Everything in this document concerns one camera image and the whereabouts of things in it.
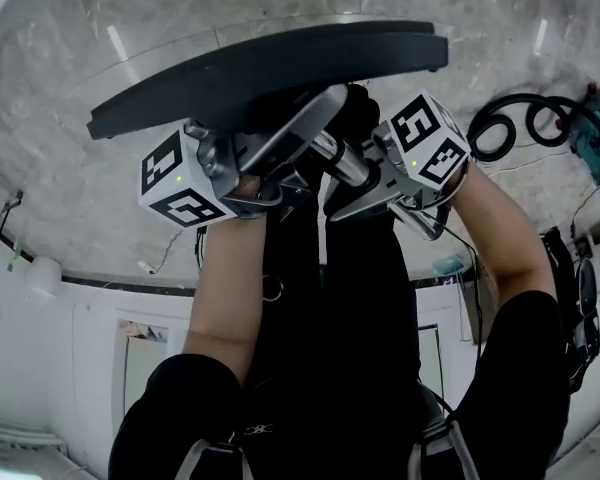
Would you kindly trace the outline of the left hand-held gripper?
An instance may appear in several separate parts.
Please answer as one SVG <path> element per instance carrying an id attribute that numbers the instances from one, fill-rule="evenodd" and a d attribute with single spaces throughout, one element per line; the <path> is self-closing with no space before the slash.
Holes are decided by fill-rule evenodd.
<path id="1" fill-rule="evenodd" d="M 286 218 L 311 195 L 306 180 L 289 163 L 340 112 L 347 94 L 345 84 L 329 86 L 281 124 L 239 134 L 239 148 L 230 136 L 179 123 L 140 163 L 140 206 L 180 229 L 254 219 L 270 210 Z M 236 193 L 247 174 L 263 175 L 254 196 Z"/>

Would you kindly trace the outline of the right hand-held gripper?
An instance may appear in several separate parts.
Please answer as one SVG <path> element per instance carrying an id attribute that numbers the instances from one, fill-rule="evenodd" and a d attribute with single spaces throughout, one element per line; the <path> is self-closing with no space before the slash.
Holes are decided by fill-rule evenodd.
<path id="1" fill-rule="evenodd" d="M 372 140 L 382 164 L 327 169 L 336 182 L 326 197 L 327 219 L 359 220 L 388 208 L 422 238 L 440 238 L 470 160 L 467 139 L 451 113 L 420 92 L 392 109 Z"/>

